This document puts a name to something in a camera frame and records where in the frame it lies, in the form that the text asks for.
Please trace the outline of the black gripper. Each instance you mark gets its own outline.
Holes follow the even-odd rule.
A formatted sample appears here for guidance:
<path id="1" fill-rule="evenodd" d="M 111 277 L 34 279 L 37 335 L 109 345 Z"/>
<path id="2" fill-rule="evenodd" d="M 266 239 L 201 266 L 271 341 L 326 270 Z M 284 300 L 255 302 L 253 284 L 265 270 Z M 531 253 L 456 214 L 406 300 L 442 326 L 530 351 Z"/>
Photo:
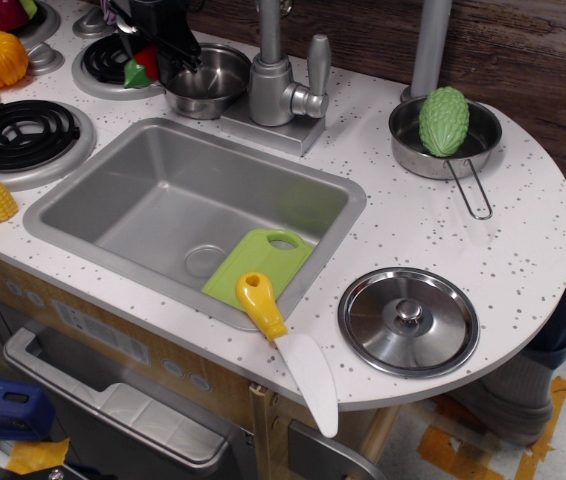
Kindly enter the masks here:
<path id="1" fill-rule="evenodd" d="M 201 68 L 201 47 L 187 23 L 190 1 L 118 1 L 119 36 L 129 56 L 158 47 L 159 82 L 168 85 L 183 70 Z"/>

